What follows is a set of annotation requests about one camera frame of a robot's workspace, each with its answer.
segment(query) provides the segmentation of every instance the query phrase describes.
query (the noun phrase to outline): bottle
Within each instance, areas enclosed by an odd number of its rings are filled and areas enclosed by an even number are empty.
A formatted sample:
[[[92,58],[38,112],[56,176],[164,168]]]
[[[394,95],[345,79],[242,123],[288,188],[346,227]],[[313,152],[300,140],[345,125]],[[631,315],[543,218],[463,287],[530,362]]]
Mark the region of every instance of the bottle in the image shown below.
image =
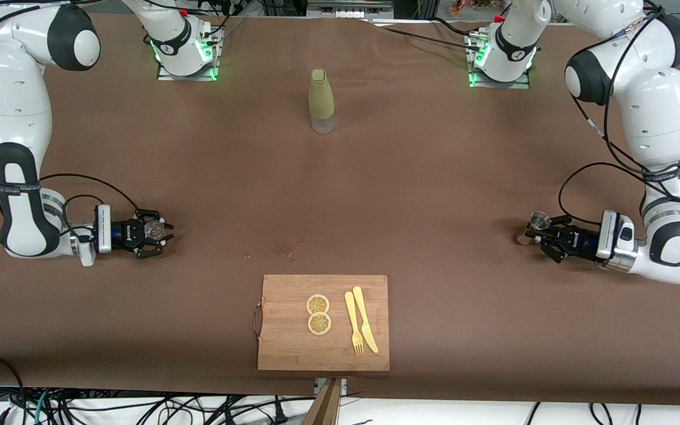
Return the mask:
[[[311,71],[308,112],[311,114],[311,127],[319,134],[329,133],[335,128],[335,98],[327,72],[321,68]]]

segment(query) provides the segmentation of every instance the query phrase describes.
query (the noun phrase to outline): lemon slice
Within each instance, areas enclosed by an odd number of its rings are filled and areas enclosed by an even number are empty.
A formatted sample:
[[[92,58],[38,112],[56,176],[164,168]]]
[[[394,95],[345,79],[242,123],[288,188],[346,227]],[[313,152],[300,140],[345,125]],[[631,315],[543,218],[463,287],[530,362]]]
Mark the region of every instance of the lemon slice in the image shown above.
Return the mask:
[[[332,326],[332,319],[325,313],[313,313],[308,318],[308,330],[314,335],[324,335]]]
[[[308,301],[306,302],[306,309],[310,314],[329,312],[329,299],[318,293],[309,296]]]

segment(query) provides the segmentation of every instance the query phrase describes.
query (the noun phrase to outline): cutting board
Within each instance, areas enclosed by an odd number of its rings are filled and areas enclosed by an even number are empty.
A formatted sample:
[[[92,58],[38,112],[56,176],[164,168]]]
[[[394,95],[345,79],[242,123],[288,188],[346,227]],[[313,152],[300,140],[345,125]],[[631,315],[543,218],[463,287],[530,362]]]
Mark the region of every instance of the cutting board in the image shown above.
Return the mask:
[[[364,341],[355,355],[345,292],[364,291],[370,327],[380,352]],[[314,294],[329,299],[332,326],[323,335],[308,330],[306,302]],[[361,313],[356,307],[359,331]],[[389,371],[388,288],[386,276],[350,274],[267,274],[261,291],[260,371]]]

